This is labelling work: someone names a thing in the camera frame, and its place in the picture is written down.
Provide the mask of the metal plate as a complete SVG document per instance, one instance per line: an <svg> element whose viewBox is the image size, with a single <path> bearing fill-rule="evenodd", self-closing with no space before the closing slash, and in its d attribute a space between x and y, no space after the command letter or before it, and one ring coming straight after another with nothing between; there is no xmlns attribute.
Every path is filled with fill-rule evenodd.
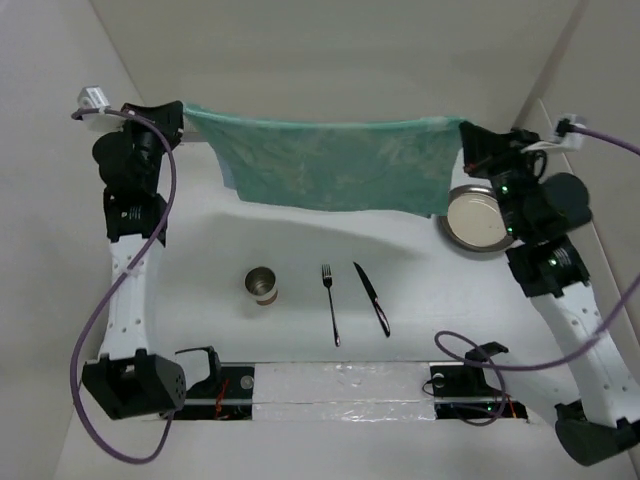
<svg viewBox="0 0 640 480"><path fill-rule="evenodd" d="M468 184L453 188L447 213L438 217L438 225L453 244L470 252L501 252L514 243L496 195L488 186Z"/></svg>

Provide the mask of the green patterned cloth placemat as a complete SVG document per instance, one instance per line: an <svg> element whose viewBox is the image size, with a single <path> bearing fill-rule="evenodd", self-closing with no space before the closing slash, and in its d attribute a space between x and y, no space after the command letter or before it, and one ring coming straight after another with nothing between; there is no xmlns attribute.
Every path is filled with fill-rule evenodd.
<svg viewBox="0 0 640 480"><path fill-rule="evenodd" d="M193 104L184 115L240 200L305 210L442 215L462 147L459 117L314 123Z"/></svg>

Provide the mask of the metal cup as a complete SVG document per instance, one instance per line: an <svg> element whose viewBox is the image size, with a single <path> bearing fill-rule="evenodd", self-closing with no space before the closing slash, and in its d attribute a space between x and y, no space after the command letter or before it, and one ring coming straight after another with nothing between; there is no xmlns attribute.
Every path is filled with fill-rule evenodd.
<svg viewBox="0 0 640 480"><path fill-rule="evenodd" d="M278 296L277 277L270 268L265 266L251 269L245 275L244 287L260 306L272 304Z"/></svg>

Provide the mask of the silver fork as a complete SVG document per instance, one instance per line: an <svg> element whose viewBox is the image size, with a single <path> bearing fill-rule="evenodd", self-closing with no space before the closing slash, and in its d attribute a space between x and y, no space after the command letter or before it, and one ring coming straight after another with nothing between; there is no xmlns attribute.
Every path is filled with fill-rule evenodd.
<svg viewBox="0 0 640 480"><path fill-rule="evenodd" d="M331 288L333 286L333 277L332 277L331 267L329 264L323 264L321 266L321 274L322 274L322 283L327 290L327 295L329 299L329 308L330 308L331 321L332 321L334 345L336 348L339 348L341 346L341 338L340 338L340 334L337 326L334 302L333 302L333 297L331 292Z"/></svg>

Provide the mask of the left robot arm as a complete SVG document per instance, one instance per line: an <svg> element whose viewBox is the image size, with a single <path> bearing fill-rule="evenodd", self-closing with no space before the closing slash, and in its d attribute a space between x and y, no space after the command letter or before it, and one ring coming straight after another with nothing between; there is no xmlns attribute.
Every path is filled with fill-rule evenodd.
<svg viewBox="0 0 640 480"><path fill-rule="evenodd" d="M103 211L112 284L108 322L98 358L82 382L113 420L167 413L184 403L182 367L162 353L156 293L172 197L158 191L162 158L181 143L183 104L125 104L123 122L92 148L105 185Z"/></svg>

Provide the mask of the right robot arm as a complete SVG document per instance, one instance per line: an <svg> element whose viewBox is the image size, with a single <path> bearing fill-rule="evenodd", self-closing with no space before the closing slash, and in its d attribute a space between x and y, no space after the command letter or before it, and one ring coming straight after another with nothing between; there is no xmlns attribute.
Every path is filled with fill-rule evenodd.
<svg viewBox="0 0 640 480"><path fill-rule="evenodd" d="M562 353L525 366L501 345L478 348L478 360L465 359L465 387L476 394L505 390L553 426L565 452L582 466L636 447L639 382L609 328L639 283L632 282L607 317L599 314L589 271L569 238L592 220L587 187L566 172L544 178L536 164L550 153L579 150L587 137L631 153L638 147L588 129L573 115L556 123L548 141L526 130L497 134L468 121L459 130L465 173L491 183L506 231L519 243L505 252L511 274Z"/></svg>

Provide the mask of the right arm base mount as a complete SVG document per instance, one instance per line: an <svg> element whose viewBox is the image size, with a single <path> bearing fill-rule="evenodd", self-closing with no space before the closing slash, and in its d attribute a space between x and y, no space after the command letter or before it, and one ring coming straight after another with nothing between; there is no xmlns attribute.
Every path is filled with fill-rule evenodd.
<svg viewBox="0 0 640 480"><path fill-rule="evenodd" d="M486 383L482 369L460 362L434 362L429 371L431 377L422 390L434 398L437 419L459 419L476 425L495 417L528 419L526 407L509 396L504 410L498 414L501 393Z"/></svg>

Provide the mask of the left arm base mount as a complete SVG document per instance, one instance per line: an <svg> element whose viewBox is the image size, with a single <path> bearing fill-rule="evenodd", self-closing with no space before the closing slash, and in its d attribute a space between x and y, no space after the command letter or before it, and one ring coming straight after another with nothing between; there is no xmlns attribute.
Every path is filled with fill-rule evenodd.
<svg viewBox="0 0 640 480"><path fill-rule="evenodd" d="M186 375L185 403L175 421L245 421L253 417L256 367L221 362L212 346L179 350Z"/></svg>

